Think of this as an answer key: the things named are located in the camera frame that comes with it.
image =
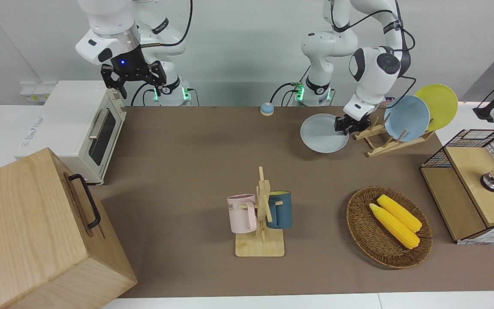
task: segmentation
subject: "brown mat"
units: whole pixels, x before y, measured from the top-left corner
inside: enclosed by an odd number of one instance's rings
[[[302,143],[308,116],[341,108],[128,111],[106,184],[92,189],[139,279],[123,297],[494,290],[494,246],[453,244],[420,174],[440,147],[435,136],[369,159],[364,141],[327,155]],[[254,193],[258,166],[273,190],[292,192],[283,258],[234,255],[226,197]],[[383,270],[355,246],[345,207],[373,185],[403,192],[426,214],[434,246],[421,265]]]

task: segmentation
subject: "wooden base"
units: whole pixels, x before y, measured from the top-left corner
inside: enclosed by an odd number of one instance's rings
[[[375,119],[375,121],[373,122],[373,124],[371,125],[371,127],[369,127],[368,129],[354,135],[353,139],[355,139],[355,140],[364,139],[365,142],[367,142],[367,145],[369,145],[369,147],[371,147],[371,150],[367,152],[367,157],[371,158],[371,157],[378,156],[380,154],[382,155],[384,153],[392,152],[394,150],[398,150],[398,149],[402,149],[405,147],[417,145],[418,143],[422,143],[422,142],[426,141],[429,137],[431,137],[434,134],[434,131],[427,131],[421,137],[419,137],[415,140],[408,141],[408,142],[402,142],[401,141],[402,137],[407,133],[407,130],[405,130],[400,135],[400,137],[398,137],[398,139],[394,139],[393,137],[390,136],[388,138],[388,141],[386,141],[386,143],[384,143],[384,145],[382,145],[380,147],[376,147],[369,140],[369,137],[380,135],[382,133],[386,133],[386,127],[384,127],[384,124],[388,121],[388,118],[390,118],[391,115],[392,115],[392,113],[389,113],[388,116],[384,119],[383,123],[381,123],[381,124],[379,123],[379,117],[377,117]]]
[[[237,233],[235,235],[235,255],[240,258],[275,257],[285,255],[285,242],[282,229],[270,229],[263,223],[262,231],[259,223],[257,231]]]
[[[425,142],[433,134],[434,134],[434,131],[429,131],[429,132],[424,133],[421,137],[414,139],[412,141],[409,141],[409,142],[400,142],[400,141],[396,141],[394,139],[389,139],[388,142],[386,142],[381,147],[374,147],[373,144],[367,138],[365,138],[365,140],[369,144],[369,147],[372,148],[370,151],[367,152],[367,157],[372,158],[375,156],[379,156],[380,154],[382,155],[385,153],[392,152],[394,150],[398,150],[398,149],[402,149],[405,147],[417,145],[418,143]]]

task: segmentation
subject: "blue mug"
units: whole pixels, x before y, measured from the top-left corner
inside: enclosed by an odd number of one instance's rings
[[[268,199],[272,222],[266,219],[266,226],[271,229],[287,229],[292,226],[291,192],[273,191]]]

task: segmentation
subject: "pink mug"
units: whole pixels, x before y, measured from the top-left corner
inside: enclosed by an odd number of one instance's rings
[[[227,198],[232,233],[256,231],[255,195],[240,194]]]

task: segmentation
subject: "wooden mug stand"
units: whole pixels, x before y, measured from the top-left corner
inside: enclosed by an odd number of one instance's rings
[[[418,143],[427,141],[427,139],[429,139],[435,133],[435,131],[426,131],[423,135],[421,135],[421,137],[417,139],[408,142],[402,142],[401,141],[402,137],[407,133],[407,129],[406,129],[401,133],[398,139],[394,139],[392,136],[389,135],[389,138],[384,143],[384,145],[380,147],[376,147],[370,141],[369,137],[380,134],[388,135],[388,133],[386,132],[386,127],[384,127],[384,124],[386,123],[386,121],[388,121],[390,115],[392,115],[392,113],[389,113],[382,123],[379,123],[379,117],[377,117],[375,122],[371,125],[371,127],[353,136],[353,139],[355,140],[364,139],[367,145],[371,147],[371,150],[367,152],[367,157],[371,158],[371,157],[379,156],[380,154],[382,155],[384,153],[389,153],[398,149],[417,145]]]
[[[256,187],[257,228],[251,233],[235,235],[235,255],[244,257],[282,257],[285,255],[285,242],[282,229],[271,229],[266,226],[266,219],[272,222],[272,213],[268,198],[270,196],[270,181],[264,179],[264,171],[259,167],[259,185]]]

